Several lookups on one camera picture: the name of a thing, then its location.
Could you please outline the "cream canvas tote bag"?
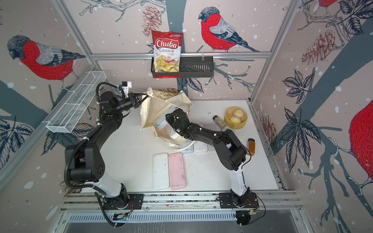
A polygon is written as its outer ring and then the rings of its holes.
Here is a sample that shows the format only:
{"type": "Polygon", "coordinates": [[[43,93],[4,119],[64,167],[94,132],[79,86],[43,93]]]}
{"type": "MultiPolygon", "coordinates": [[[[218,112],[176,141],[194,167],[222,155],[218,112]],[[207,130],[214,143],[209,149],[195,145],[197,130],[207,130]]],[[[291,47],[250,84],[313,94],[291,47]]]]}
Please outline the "cream canvas tote bag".
{"type": "MultiPolygon", "coordinates": [[[[173,112],[176,108],[181,108],[187,114],[192,108],[192,102],[187,95],[181,91],[179,93],[166,92],[161,90],[155,90],[148,88],[146,94],[149,97],[141,104],[141,129],[150,128],[156,138],[165,141],[165,134],[167,128],[172,128],[171,125],[165,127],[162,130],[157,130],[154,126],[154,122],[158,118],[166,118],[166,114],[173,112]]],[[[189,139],[185,139],[184,143],[193,142],[189,139]]],[[[177,152],[180,152],[181,145],[168,143],[169,146],[177,152]]]]}

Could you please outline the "light blue pencil case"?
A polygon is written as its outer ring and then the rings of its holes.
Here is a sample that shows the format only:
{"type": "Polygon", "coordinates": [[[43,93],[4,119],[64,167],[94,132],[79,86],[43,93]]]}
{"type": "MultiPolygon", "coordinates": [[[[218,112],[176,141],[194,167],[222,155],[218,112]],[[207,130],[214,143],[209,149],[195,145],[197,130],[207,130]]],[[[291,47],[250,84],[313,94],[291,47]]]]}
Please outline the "light blue pencil case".
{"type": "Polygon", "coordinates": [[[181,145],[180,150],[181,150],[180,152],[183,154],[193,153],[194,152],[193,142],[184,143],[183,145],[181,145]]]}

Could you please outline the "white pencil case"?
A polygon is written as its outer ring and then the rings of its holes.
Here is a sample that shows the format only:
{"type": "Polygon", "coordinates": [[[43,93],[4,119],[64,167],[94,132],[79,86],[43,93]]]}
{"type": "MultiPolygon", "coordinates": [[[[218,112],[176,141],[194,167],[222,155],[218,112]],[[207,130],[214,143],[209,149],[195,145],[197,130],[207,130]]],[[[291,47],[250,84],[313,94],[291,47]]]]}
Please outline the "white pencil case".
{"type": "Polygon", "coordinates": [[[159,153],[153,156],[153,188],[167,189],[170,186],[168,154],[159,153]]]}
{"type": "Polygon", "coordinates": [[[208,151],[208,145],[201,141],[195,141],[193,147],[196,153],[203,153],[208,151]]]}

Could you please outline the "pink pencil case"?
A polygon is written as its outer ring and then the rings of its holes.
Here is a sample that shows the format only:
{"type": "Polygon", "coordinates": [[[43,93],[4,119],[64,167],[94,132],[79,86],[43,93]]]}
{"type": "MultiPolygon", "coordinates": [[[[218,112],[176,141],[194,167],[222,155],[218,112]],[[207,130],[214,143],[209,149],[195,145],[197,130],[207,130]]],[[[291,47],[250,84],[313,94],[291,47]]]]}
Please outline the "pink pencil case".
{"type": "Polygon", "coordinates": [[[183,154],[172,153],[168,155],[169,180],[171,190],[179,190],[187,186],[183,154]]]}

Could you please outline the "cream pencil case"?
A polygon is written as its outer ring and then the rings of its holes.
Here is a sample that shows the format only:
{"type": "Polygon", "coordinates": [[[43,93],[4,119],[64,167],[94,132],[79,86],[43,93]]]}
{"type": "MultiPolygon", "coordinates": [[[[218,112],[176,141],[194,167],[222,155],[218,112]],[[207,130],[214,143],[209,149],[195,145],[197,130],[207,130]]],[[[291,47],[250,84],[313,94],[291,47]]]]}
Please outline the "cream pencil case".
{"type": "Polygon", "coordinates": [[[220,131],[220,128],[215,123],[207,123],[204,124],[203,127],[207,130],[218,132],[220,131]]]}

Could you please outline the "grey pencil case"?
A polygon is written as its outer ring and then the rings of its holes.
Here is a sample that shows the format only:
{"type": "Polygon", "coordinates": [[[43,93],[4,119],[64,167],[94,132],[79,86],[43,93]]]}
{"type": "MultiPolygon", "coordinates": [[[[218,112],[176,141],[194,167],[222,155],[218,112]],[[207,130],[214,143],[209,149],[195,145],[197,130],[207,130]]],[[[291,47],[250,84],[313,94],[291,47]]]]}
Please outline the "grey pencil case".
{"type": "Polygon", "coordinates": [[[235,136],[235,132],[232,131],[231,129],[226,129],[225,131],[225,134],[231,139],[233,140],[234,139],[234,136],[235,136]]]}

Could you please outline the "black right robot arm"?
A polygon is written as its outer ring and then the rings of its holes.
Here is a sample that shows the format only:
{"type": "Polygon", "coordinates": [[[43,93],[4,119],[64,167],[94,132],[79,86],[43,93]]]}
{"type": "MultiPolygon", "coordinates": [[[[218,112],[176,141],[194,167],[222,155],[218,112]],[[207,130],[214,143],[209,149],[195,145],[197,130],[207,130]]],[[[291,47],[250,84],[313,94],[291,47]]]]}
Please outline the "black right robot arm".
{"type": "Polygon", "coordinates": [[[203,142],[214,147],[221,164],[231,171],[231,202],[242,208],[249,202],[253,192],[246,185],[243,167],[248,163],[246,156],[252,156],[232,130],[213,131],[189,121],[180,108],[166,114],[166,121],[180,136],[193,142],[203,142]]]}

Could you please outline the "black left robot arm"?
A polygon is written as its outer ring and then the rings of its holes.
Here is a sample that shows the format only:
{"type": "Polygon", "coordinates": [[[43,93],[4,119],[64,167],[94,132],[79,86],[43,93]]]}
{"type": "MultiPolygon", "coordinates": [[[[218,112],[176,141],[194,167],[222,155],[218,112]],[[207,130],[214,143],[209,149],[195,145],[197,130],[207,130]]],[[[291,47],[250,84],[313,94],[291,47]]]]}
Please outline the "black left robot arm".
{"type": "Polygon", "coordinates": [[[116,95],[112,91],[100,92],[100,87],[113,85],[101,82],[95,89],[99,104],[97,127],[76,145],[65,149],[66,166],[64,182],[70,189],[92,188],[103,198],[116,198],[125,192],[123,184],[115,181],[105,170],[101,148],[108,138],[121,126],[124,112],[139,108],[148,99],[146,93],[126,93],[122,85],[116,86],[116,95]]]}

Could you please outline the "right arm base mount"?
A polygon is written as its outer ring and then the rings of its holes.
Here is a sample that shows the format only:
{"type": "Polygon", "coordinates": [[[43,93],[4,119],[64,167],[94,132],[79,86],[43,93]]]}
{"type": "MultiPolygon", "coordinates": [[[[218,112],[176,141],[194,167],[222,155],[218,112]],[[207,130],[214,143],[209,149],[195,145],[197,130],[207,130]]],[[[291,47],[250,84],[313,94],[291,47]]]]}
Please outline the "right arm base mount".
{"type": "Polygon", "coordinates": [[[221,209],[259,208],[258,197],[256,193],[250,190],[247,190],[242,196],[237,195],[232,190],[226,193],[219,193],[216,200],[219,202],[221,209]]]}

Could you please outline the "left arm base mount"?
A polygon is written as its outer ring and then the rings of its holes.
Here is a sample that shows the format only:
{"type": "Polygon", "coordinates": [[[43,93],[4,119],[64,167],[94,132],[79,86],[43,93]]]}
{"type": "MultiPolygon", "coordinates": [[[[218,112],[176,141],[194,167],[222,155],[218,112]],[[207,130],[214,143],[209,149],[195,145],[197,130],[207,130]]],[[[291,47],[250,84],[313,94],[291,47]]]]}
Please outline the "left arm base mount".
{"type": "Polygon", "coordinates": [[[104,210],[140,210],[144,194],[120,193],[114,198],[104,198],[104,210]]]}

